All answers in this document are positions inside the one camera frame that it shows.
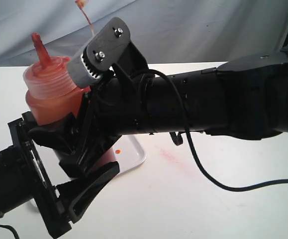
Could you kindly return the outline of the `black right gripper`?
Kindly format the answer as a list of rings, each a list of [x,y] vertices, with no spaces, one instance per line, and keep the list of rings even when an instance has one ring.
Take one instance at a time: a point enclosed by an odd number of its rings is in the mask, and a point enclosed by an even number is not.
[[[72,113],[28,131],[33,141],[47,148],[71,153],[59,165],[71,178],[85,177],[107,163],[100,163],[123,134],[138,129],[139,93],[131,79],[105,74],[84,96],[77,119]]]

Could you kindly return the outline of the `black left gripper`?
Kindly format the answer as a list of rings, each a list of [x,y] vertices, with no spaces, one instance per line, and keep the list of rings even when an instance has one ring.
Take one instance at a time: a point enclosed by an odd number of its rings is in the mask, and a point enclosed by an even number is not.
[[[20,170],[28,183],[46,229],[52,238],[59,238],[69,230],[70,223],[78,222],[98,193],[119,172],[118,162],[110,162],[86,178],[78,178],[57,185],[59,198],[52,185],[33,140],[28,135],[37,122],[30,111],[8,123],[13,146],[21,154]]]

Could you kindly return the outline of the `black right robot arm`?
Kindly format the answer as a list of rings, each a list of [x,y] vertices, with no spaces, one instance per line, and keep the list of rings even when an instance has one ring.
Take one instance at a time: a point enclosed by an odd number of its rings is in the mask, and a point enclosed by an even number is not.
[[[219,67],[165,76],[149,69],[137,50],[114,63],[78,115],[31,126],[36,143],[61,152],[70,177],[90,173],[95,162],[127,134],[170,132],[176,145],[186,131],[261,140],[288,132],[288,46]]]

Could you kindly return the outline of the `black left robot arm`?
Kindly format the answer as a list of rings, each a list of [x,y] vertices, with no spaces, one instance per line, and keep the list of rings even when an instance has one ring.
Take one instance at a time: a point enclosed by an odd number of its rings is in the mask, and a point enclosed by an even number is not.
[[[0,151],[0,218],[33,199],[49,235],[57,239],[78,222],[119,172],[115,160],[101,160],[117,141],[82,124],[73,115],[39,126],[31,112],[9,123],[12,145]],[[36,146],[55,151],[59,166],[69,177],[53,185]]]

